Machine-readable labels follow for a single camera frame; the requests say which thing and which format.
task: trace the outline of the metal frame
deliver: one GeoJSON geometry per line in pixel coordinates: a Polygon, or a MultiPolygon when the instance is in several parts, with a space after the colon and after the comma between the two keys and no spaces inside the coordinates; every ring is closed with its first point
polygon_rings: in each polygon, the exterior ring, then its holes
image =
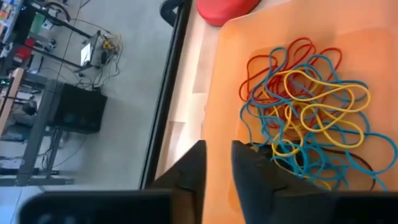
{"type": "Polygon", "coordinates": [[[54,172],[52,168],[62,136],[61,130],[56,130],[52,136],[50,145],[52,150],[49,155],[48,167],[43,172],[39,173],[37,172],[37,168],[35,168],[37,156],[39,155],[43,137],[45,136],[47,120],[52,111],[52,103],[55,98],[54,95],[58,83],[59,82],[56,80],[49,80],[46,83],[36,121],[30,131],[30,138],[27,142],[24,155],[22,156],[24,163],[18,169],[17,174],[9,174],[16,177],[0,178],[0,186],[67,185],[74,183],[73,179],[57,178],[53,176],[59,175],[59,172],[54,172]]]}
{"type": "MultiPolygon", "coordinates": [[[[24,1],[24,0],[21,0],[21,1],[23,1],[21,4],[25,6],[25,9],[24,9],[24,10],[29,11],[29,12],[32,12],[32,14],[39,13],[39,14],[45,16],[46,18],[51,18],[51,20],[57,22],[57,24],[60,24],[60,26],[64,26],[64,27],[70,29],[71,31],[76,32],[76,33],[82,35],[83,37],[86,37],[86,38],[89,39],[89,40],[93,40],[93,39],[94,39],[94,41],[91,41],[91,42],[92,42],[92,44],[93,44],[94,46],[96,45],[96,43],[97,43],[97,41],[98,41],[98,37],[101,35],[101,32],[100,32],[100,31],[97,31],[97,33],[94,34],[94,35],[89,35],[89,34],[87,34],[86,32],[84,32],[84,31],[82,31],[82,30],[80,30],[80,29],[77,29],[76,27],[70,25],[69,23],[67,23],[67,22],[65,22],[65,21],[62,21],[62,20],[60,20],[60,19],[58,19],[58,18],[56,18],[56,17],[51,16],[51,15],[45,10],[44,7],[36,8],[35,6],[32,5],[32,1],[30,1],[30,0],[25,0],[25,1],[24,1]]],[[[13,23],[12,23],[13,26],[10,27],[10,29],[14,29],[15,23],[16,23],[16,21],[19,19],[18,17],[19,17],[19,12],[16,12],[14,21],[13,21],[13,23]]],[[[24,28],[24,29],[30,29],[30,26],[23,26],[23,28],[24,28]]],[[[16,48],[18,48],[19,46],[27,47],[28,49],[31,49],[31,50],[33,50],[34,52],[37,52],[37,53],[39,53],[39,54],[41,54],[41,55],[43,55],[43,56],[50,57],[50,58],[53,59],[53,60],[56,60],[56,61],[58,61],[58,62],[62,62],[62,63],[65,63],[65,64],[67,64],[67,65],[70,65],[70,66],[73,66],[73,67],[77,68],[76,72],[81,72],[81,71],[86,70],[86,69],[88,69],[88,68],[94,67],[94,65],[92,65],[91,62],[88,62],[88,63],[85,64],[85,65],[79,65],[79,64],[73,63],[73,62],[71,62],[71,61],[65,60],[64,58],[60,58],[60,57],[57,57],[57,56],[55,56],[55,55],[52,55],[52,54],[50,54],[50,53],[48,53],[48,52],[46,52],[46,51],[44,51],[44,50],[39,50],[39,49],[37,49],[37,48],[35,48],[35,47],[27,46],[27,45],[25,44],[25,40],[26,40],[27,36],[25,36],[25,35],[29,35],[29,32],[22,32],[21,35],[23,35],[23,38],[22,38],[22,37],[16,38],[17,41],[14,41],[14,46],[13,46],[13,48],[16,49],[16,48]]],[[[9,40],[9,39],[10,39],[9,36],[10,36],[10,34],[8,34],[8,35],[6,35],[6,36],[4,37],[4,39],[5,39],[6,42],[9,42],[9,41],[10,41],[10,40],[9,40]]],[[[92,51],[91,51],[91,58],[93,58],[94,51],[95,51],[95,47],[93,47],[93,49],[92,49],[92,51]]]]}
{"type": "Polygon", "coordinates": [[[174,30],[167,54],[160,95],[157,100],[144,170],[141,176],[141,189],[148,188],[155,180],[191,5],[192,0],[166,0],[160,7],[160,15],[174,30]],[[173,12],[175,8],[178,8],[177,13],[173,12]]]}

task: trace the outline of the orange tray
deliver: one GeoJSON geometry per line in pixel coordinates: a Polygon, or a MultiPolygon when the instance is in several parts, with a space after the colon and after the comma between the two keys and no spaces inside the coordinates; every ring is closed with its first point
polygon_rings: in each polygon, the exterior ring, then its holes
{"type": "MultiPolygon", "coordinates": [[[[364,112],[372,131],[398,142],[398,103],[391,101],[398,98],[398,21],[393,11],[397,4],[395,0],[298,0],[229,21],[221,29],[203,127],[208,148],[204,223],[244,223],[232,178],[231,141],[249,142],[239,118],[243,102],[238,90],[253,55],[268,54],[303,36],[311,38],[317,49],[339,47],[341,79],[369,85],[372,100],[364,112]]],[[[263,67],[255,63],[251,73],[263,67]]],[[[250,122],[259,126],[257,120],[250,122]]],[[[259,134],[254,135],[255,141],[261,140],[259,134]]],[[[379,138],[370,137],[354,150],[375,170],[384,168],[392,157],[391,146],[379,138]]],[[[398,189],[397,171],[394,166],[378,176],[390,190],[398,189]]],[[[371,183],[353,175],[348,180],[354,190],[368,189],[371,183]]]]}

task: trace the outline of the gray floor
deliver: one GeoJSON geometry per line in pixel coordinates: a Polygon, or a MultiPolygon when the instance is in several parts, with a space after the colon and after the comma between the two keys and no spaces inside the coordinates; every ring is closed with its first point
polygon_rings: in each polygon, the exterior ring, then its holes
{"type": "MultiPolygon", "coordinates": [[[[77,170],[78,184],[98,189],[136,189],[139,186],[172,33],[172,28],[159,14],[162,1],[92,0],[78,12],[80,1],[70,0],[68,10],[72,18],[78,13],[79,19],[121,34],[124,45],[119,63],[122,72],[110,79],[104,88],[108,102],[101,131],[87,137],[74,134],[55,161],[58,164],[65,160],[84,141],[75,156],[57,167],[77,170]]],[[[76,27],[92,34],[98,30],[80,21],[76,21],[76,27]]],[[[70,32],[58,27],[53,31],[50,35],[58,41],[53,52],[63,57],[70,32]]],[[[80,61],[82,40],[78,34],[72,35],[65,55],[67,60],[80,61]]],[[[46,59],[43,68],[58,71],[60,65],[46,59]]],[[[44,69],[42,75],[56,78],[57,72],[52,70],[44,69]]],[[[95,70],[86,72],[90,78],[96,73],[95,70]]],[[[77,82],[66,68],[62,68],[60,74],[70,83],[77,82]]]]}

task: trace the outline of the rubber band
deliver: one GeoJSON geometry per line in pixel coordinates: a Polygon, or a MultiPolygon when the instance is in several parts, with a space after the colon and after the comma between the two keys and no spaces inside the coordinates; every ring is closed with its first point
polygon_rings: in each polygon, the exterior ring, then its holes
{"type": "Polygon", "coordinates": [[[367,84],[358,80],[339,79],[336,71],[343,58],[340,49],[330,47],[319,54],[316,52],[317,48],[313,42],[308,37],[302,37],[290,43],[287,49],[276,47],[269,55],[257,55],[248,61],[246,65],[248,78],[239,87],[239,97],[245,102],[239,114],[248,129],[251,144],[258,147],[270,144],[273,155],[271,161],[287,170],[278,163],[284,161],[292,168],[292,171],[287,171],[328,190],[338,189],[341,183],[349,188],[346,179],[348,169],[356,169],[369,175],[374,183],[377,182],[386,190],[386,186],[377,175],[386,172],[394,165],[398,158],[398,148],[391,138],[371,131],[369,121],[362,112],[371,102],[371,92],[367,84]],[[293,50],[299,42],[305,43],[293,50]],[[277,51],[283,53],[282,63],[274,56],[277,51]],[[325,55],[331,52],[338,52],[336,63],[325,55]],[[250,64],[259,58],[267,58],[269,66],[251,76],[250,64]],[[321,61],[324,61],[330,70],[325,79],[317,69],[321,61]],[[262,80],[251,87],[252,81],[255,78],[258,80],[261,75],[264,76],[262,80]],[[243,97],[242,90],[245,86],[246,97],[243,97]],[[364,94],[357,97],[353,91],[355,88],[364,94]],[[337,99],[341,104],[339,106],[325,104],[329,97],[337,99]],[[244,113],[257,118],[261,123],[259,131],[264,136],[263,143],[252,142],[251,127],[245,121],[244,113]],[[365,124],[365,129],[363,130],[357,123],[345,120],[347,114],[358,114],[365,124]],[[277,130],[277,133],[271,134],[272,129],[277,130]],[[331,133],[338,133],[340,138],[333,138],[331,133]],[[327,142],[318,142],[319,134],[323,135],[327,142]],[[348,142],[347,134],[355,134],[358,139],[355,142],[348,142]],[[365,169],[353,159],[350,150],[364,144],[368,136],[383,138],[392,146],[394,155],[386,168],[373,170],[367,166],[368,169],[365,169]],[[339,154],[344,154],[347,162],[340,156],[325,153],[333,151],[326,147],[343,149],[344,152],[339,154]],[[303,157],[301,166],[297,162],[298,154],[303,157]],[[325,177],[325,171],[332,171],[335,174],[325,177]],[[329,181],[336,181],[336,184],[332,187],[329,181]]]}

